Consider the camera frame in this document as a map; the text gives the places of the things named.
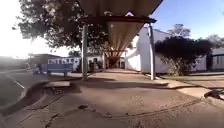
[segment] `asphalt road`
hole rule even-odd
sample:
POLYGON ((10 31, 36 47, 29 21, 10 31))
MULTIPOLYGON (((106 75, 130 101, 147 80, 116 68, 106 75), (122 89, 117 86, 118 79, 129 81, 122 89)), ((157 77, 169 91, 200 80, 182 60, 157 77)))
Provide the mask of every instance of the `asphalt road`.
POLYGON ((33 75, 25 70, 0 73, 0 108, 15 102, 23 91, 42 80, 44 76, 33 75))

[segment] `support column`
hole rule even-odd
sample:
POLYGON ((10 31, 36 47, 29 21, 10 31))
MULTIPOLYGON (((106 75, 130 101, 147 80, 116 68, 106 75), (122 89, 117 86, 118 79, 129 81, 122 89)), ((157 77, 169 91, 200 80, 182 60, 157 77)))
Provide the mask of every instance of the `support column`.
POLYGON ((86 58, 86 52, 87 52, 87 30, 88 27, 85 24, 83 26, 82 30, 82 80, 87 80, 87 58, 86 58))
POLYGON ((152 25, 149 24, 149 40, 150 40, 150 66, 151 66, 151 80, 155 80, 155 46, 154 46, 154 35, 152 25))
POLYGON ((106 70, 106 58, 105 58, 105 53, 103 52, 103 70, 106 70))

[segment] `building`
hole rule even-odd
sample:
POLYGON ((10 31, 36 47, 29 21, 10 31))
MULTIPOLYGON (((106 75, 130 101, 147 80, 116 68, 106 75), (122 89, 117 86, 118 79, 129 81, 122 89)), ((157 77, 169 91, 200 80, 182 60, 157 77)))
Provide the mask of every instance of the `building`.
MULTIPOLYGON (((154 42, 164 40, 171 34, 154 29, 154 42)), ((150 41, 148 28, 143 27, 132 42, 133 49, 125 54, 125 68, 143 73, 150 73, 150 41)), ((164 64, 158 55, 155 56, 156 73, 167 73, 170 66, 164 64)), ((196 60, 196 66, 191 71, 224 70, 224 48, 212 50, 211 56, 204 56, 196 60)))
MULTIPOLYGON (((154 29, 154 42, 164 40, 166 37, 170 37, 171 34, 154 29)), ((133 49, 128 49, 125 55, 125 68, 129 70, 140 71, 143 73, 149 73, 150 68, 150 41, 149 32, 147 27, 143 27, 138 36, 135 37, 132 42, 133 49)), ((169 69, 169 65, 164 64, 161 59, 155 56, 155 70, 156 73, 165 73, 169 69)))

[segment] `curb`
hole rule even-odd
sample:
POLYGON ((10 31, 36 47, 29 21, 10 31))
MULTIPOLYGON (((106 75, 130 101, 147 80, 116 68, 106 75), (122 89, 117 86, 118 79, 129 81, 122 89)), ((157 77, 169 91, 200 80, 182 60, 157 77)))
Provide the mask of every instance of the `curb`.
POLYGON ((173 88, 181 93, 187 94, 189 96, 194 96, 200 99, 207 99, 207 103, 214 105, 215 107, 224 109, 224 100, 217 98, 216 96, 214 96, 213 94, 211 94, 213 92, 213 90, 208 89, 206 87, 203 86, 196 86, 193 84, 189 84, 189 83, 185 83, 185 82, 180 82, 177 80, 168 80, 165 79, 163 77, 158 77, 156 76, 156 82, 161 83, 161 84, 165 84, 165 83, 169 83, 168 87, 169 88, 173 88))
POLYGON ((7 116, 28 106, 29 104, 32 103, 32 100, 37 101, 42 96, 42 93, 40 93, 39 95, 35 94, 37 94, 37 91, 41 89, 45 84, 48 84, 49 82, 50 81, 41 81, 38 82, 37 84, 34 84, 30 88, 25 89, 25 91, 22 92, 20 97, 15 102, 1 108, 0 113, 3 116, 7 116))
POLYGON ((160 84, 168 84, 168 87, 171 89, 197 98, 206 98, 205 95, 212 91, 203 86, 195 86, 189 83, 184 83, 177 80, 168 80, 158 76, 156 76, 155 81, 160 84))

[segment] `sidewalk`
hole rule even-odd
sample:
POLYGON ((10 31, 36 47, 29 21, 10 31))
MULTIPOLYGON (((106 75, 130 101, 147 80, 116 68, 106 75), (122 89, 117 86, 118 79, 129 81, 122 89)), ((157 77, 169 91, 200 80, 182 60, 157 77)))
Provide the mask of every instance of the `sidewalk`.
POLYGON ((223 128, 224 112, 146 76, 108 70, 5 117, 13 128, 223 128))

